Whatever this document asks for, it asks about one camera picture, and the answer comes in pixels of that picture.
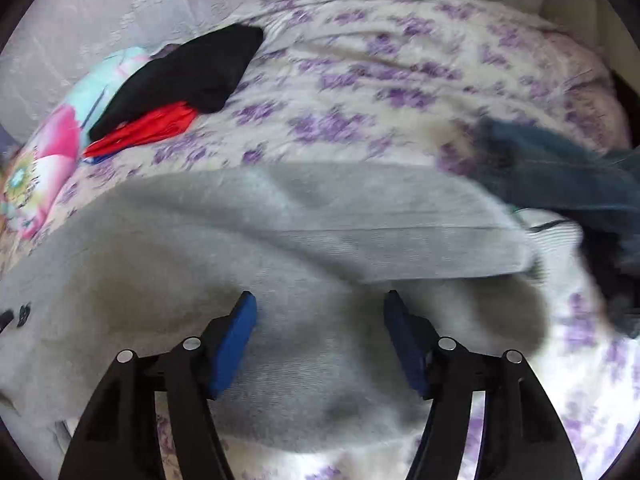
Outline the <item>dark navy garment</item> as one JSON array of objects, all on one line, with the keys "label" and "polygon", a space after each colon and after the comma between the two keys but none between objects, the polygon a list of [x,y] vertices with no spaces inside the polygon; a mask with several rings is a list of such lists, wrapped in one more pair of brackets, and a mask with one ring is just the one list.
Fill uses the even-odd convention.
[{"label": "dark navy garment", "polygon": [[608,322],[622,335],[639,338],[639,248],[627,252],[620,237],[584,229],[582,252],[605,301]]}]

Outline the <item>white pillow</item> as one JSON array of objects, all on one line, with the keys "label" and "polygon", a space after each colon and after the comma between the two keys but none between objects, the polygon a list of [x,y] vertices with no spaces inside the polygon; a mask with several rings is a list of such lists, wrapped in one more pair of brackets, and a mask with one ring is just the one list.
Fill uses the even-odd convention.
[{"label": "white pillow", "polygon": [[198,36],[252,0],[35,0],[1,51],[1,125],[25,142],[107,55]]}]

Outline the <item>blue folded garment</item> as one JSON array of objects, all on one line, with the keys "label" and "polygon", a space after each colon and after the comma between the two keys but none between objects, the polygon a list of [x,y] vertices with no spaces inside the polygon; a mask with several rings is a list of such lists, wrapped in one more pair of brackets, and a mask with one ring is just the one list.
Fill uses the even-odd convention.
[{"label": "blue folded garment", "polygon": [[89,165],[96,165],[99,164],[100,162],[104,162],[104,160],[110,159],[112,157],[112,155],[103,155],[103,156],[96,156],[96,157],[85,157],[82,159],[82,161],[85,164],[89,164]]}]

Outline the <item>black folded garment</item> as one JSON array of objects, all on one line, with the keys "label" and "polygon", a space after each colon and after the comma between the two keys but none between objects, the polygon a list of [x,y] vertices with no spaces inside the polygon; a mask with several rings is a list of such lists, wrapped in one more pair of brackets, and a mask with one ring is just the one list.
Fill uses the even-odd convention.
[{"label": "black folded garment", "polygon": [[178,102],[204,114],[222,110],[264,39],[257,26],[232,24],[154,58],[119,88],[89,139],[99,141],[122,124]]}]

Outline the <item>grey sweatpants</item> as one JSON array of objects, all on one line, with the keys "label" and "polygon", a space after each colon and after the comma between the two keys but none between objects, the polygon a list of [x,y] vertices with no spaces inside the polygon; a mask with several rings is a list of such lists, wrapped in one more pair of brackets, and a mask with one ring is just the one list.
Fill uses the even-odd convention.
[{"label": "grey sweatpants", "polygon": [[580,227],[430,168],[274,164],[116,185],[1,282],[29,304],[1,338],[1,391],[39,425],[78,416],[117,351],[199,333],[241,292],[258,323],[215,405],[223,434],[295,452],[404,438],[427,406],[383,324],[397,290],[477,352],[536,356]]}]

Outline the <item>red folded garment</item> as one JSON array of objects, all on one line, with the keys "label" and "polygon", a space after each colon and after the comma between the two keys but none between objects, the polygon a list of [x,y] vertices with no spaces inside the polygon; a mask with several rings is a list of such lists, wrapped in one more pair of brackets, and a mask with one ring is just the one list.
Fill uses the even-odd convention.
[{"label": "red folded garment", "polygon": [[173,138],[184,133],[197,117],[198,111],[185,102],[159,107],[133,122],[122,124],[100,140],[92,141],[82,158],[113,156],[127,148]]}]

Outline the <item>blue denim jeans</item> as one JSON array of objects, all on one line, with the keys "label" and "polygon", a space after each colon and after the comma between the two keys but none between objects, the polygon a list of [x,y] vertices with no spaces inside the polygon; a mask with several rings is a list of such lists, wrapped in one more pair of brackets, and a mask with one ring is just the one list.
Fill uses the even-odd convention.
[{"label": "blue denim jeans", "polygon": [[559,133],[483,119],[470,175],[507,203],[558,212],[603,233],[619,266],[639,264],[639,151],[603,155]]}]

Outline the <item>colourful folded quilt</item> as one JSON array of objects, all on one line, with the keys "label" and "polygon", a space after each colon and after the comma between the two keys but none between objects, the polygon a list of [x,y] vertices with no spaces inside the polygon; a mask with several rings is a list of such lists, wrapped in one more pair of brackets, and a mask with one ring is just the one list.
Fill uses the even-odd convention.
[{"label": "colourful folded quilt", "polygon": [[1,215],[29,240],[46,223],[56,196],[90,144],[89,131],[124,82],[149,62],[139,47],[117,51],[90,70],[41,123],[12,162]]}]

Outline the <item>purple floral bedspread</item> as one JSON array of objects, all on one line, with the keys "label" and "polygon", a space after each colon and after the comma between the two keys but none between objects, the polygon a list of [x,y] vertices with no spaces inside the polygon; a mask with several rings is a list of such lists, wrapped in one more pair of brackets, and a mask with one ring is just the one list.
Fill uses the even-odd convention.
[{"label": "purple floral bedspread", "polygon": [[[1,281],[73,214],[134,179],[274,164],[379,164],[465,178],[484,118],[542,127],[603,154],[630,141],[604,62],[556,26],[482,0],[265,0],[235,15],[267,38],[220,112],[67,180],[30,240],[1,240]],[[600,477],[639,418],[639,346],[616,333],[577,248],[533,364],[582,475]],[[418,436],[295,452],[247,441],[253,476],[297,470],[396,477]]]}]

